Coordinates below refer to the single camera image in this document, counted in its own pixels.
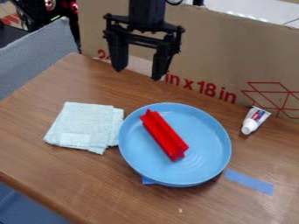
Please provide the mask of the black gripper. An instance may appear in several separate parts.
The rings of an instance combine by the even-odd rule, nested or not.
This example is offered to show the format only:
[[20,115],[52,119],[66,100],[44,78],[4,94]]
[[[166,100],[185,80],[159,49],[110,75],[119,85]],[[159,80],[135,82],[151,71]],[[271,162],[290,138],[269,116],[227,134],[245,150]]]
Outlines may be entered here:
[[128,0],[128,15],[104,16],[112,67],[122,71],[128,64],[128,45],[155,49],[152,79],[166,75],[174,55],[181,51],[185,28],[165,21],[166,5],[179,5],[183,0]]

